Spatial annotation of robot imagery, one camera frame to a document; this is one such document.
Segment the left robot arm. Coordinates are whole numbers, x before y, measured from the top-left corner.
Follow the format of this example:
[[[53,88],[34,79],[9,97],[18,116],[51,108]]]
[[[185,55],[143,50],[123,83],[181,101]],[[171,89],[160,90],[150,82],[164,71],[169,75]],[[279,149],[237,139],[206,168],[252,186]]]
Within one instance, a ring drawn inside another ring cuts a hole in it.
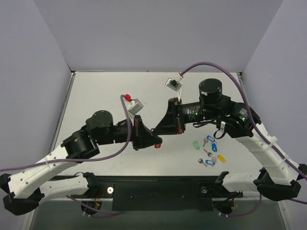
[[[97,197],[102,193],[102,187],[91,172],[64,180],[54,181],[53,177],[98,155],[100,145],[124,143],[127,146],[130,142],[135,150],[139,150],[159,146],[162,139],[143,124],[140,115],[114,125],[110,112],[95,112],[80,130],[66,138],[34,167],[16,174],[1,175],[0,187],[6,192],[4,208],[19,216],[54,198],[69,195]]]

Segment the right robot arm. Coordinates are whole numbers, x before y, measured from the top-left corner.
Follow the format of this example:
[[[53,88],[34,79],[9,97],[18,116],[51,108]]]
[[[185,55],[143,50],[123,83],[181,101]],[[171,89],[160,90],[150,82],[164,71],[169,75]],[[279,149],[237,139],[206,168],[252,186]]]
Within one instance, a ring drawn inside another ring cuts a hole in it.
[[[268,134],[253,110],[249,118],[243,103],[223,95],[218,79],[203,80],[199,94],[199,101],[194,103],[182,104],[178,98],[169,99],[166,114],[152,134],[182,134],[189,123],[194,127],[216,125],[223,134],[246,147],[262,165],[256,172],[222,172],[214,184],[218,195],[253,191],[273,201],[296,198],[301,189],[298,181],[303,178],[300,173],[306,175],[307,166],[295,163],[277,147],[276,139]]]

